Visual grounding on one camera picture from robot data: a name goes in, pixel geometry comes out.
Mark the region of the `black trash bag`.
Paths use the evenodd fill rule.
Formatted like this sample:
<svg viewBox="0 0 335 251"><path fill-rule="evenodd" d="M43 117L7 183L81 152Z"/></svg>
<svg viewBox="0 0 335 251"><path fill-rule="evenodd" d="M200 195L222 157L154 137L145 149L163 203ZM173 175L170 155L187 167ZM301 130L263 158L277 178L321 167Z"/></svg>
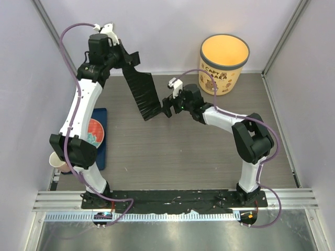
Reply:
<svg viewBox="0 0 335 251"><path fill-rule="evenodd" d="M144 121L161 113L162 107L152 74L138 72L132 65L123 67L122 73Z"/></svg>

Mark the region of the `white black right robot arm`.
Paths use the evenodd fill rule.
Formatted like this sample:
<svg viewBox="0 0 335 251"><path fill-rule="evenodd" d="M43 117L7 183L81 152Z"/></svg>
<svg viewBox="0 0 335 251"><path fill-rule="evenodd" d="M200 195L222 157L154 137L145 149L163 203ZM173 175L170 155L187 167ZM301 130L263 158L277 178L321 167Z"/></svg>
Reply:
<svg viewBox="0 0 335 251"><path fill-rule="evenodd" d="M259 114L246 116L215 108L213 104L204 101L195 84L184 85L181 80L171 80L167 87L172 90L172 94L162 100L163 112L167 117L172 116L171 108L176 114L187 111L193 120L232 134L238 155L242 159L236 199L244 207L252 204L260 191L262 162L274 147L274 140Z"/></svg>

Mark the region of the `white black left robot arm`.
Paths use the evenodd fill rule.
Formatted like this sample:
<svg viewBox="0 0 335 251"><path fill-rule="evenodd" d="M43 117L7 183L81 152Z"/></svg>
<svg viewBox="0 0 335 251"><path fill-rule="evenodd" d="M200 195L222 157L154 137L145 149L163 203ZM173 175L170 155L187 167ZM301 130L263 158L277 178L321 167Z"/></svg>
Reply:
<svg viewBox="0 0 335 251"><path fill-rule="evenodd" d="M130 59L116 35L91 35L85 61L74 77L76 93L69 114L59 133L49 139L58 158L85 185L86 191L81 194L85 208L111 205L109 184L96 164L97 148L87 141L88 126L110 70L129 64Z"/></svg>

